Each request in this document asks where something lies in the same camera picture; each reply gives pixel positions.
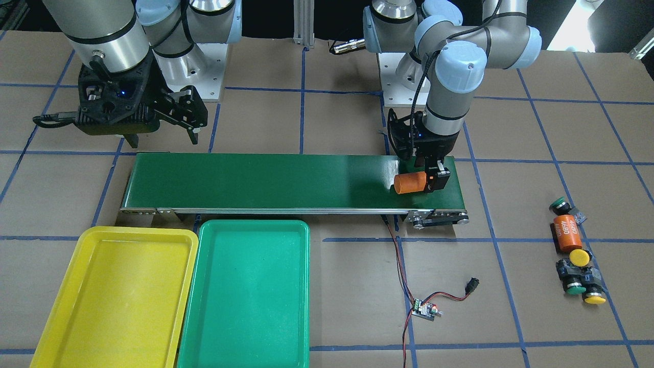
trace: silver connector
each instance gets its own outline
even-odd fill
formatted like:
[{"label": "silver connector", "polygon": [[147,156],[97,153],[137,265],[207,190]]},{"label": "silver connector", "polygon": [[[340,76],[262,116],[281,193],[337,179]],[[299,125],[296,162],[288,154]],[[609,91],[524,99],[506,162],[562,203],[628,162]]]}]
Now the silver connector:
[{"label": "silver connector", "polygon": [[340,45],[334,46],[330,52],[334,55],[343,55],[347,54],[348,52],[363,50],[364,48],[366,48],[365,39],[353,39],[347,41],[346,43],[341,43]]}]

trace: group of small objects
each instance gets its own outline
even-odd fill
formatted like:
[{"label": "group of small objects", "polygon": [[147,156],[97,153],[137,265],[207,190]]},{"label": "group of small objects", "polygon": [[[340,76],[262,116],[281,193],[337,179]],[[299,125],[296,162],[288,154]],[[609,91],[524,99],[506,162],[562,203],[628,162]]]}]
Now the group of small objects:
[{"label": "group of small objects", "polygon": [[590,265],[593,255],[583,249],[579,234],[579,225],[586,220],[586,216],[563,197],[554,201],[549,209],[557,215],[552,230],[558,251],[568,254],[557,261],[557,273],[563,290],[569,295],[581,295],[588,304],[603,304],[606,298],[602,276],[597,268]]}]

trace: yellow cap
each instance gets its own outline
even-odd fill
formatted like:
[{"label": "yellow cap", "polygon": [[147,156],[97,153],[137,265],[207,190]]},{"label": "yellow cap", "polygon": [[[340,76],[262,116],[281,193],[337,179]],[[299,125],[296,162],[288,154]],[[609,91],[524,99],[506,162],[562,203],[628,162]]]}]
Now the yellow cap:
[{"label": "yellow cap", "polygon": [[598,297],[597,295],[593,295],[592,297],[587,297],[583,301],[585,301],[588,304],[604,304],[604,302],[606,302],[606,299],[602,297]]},{"label": "yellow cap", "polygon": [[570,262],[577,267],[584,267],[591,261],[591,256],[583,249],[575,249],[570,252]]}]

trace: yellow tray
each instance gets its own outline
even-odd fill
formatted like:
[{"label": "yellow tray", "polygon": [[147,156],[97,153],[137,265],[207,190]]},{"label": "yellow tray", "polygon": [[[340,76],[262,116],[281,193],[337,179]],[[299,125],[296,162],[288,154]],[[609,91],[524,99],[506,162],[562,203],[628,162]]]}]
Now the yellow tray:
[{"label": "yellow tray", "polygon": [[84,232],[30,367],[173,367],[197,251],[188,230]]}]

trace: robotic arm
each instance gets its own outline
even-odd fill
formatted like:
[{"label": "robotic arm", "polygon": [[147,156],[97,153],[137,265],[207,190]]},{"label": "robotic arm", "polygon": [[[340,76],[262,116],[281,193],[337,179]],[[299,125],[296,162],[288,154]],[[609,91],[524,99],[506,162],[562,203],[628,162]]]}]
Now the robotic arm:
[{"label": "robotic arm", "polygon": [[74,124],[92,136],[124,136],[136,148],[137,134],[156,131],[164,120],[198,143],[199,129],[207,125],[198,90],[189,84],[173,92],[166,80],[200,78],[207,66],[196,42],[240,39],[240,0],[139,0],[136,11],[129,0],[44,4],[84,65],[78,110],[34,117],[36,125]]},{"label": "robotic arm", "polygon": [[[485,0],[484,21],[472,27],[462,26],[461,12],[448,0],[426,0],[421,9],[413,0],[374,0],[364,10],[365,42],[353,40],[332,51],[365,44],[370,52],[406,52],[400,65],[414,63],[422,72],[412,83],[411,114],[399,119],[389,111],[388,138],[403,160],[415,151],[415,166],[426,173],[424,192],[447,183],[450,173],[443,159],[455,145],[485,68],[527,67],[538,57],[542,40],[537,29],[526,25],[526,3]],[[424,112],[415,112],[425,77],[430,81],[427,103]]]}]

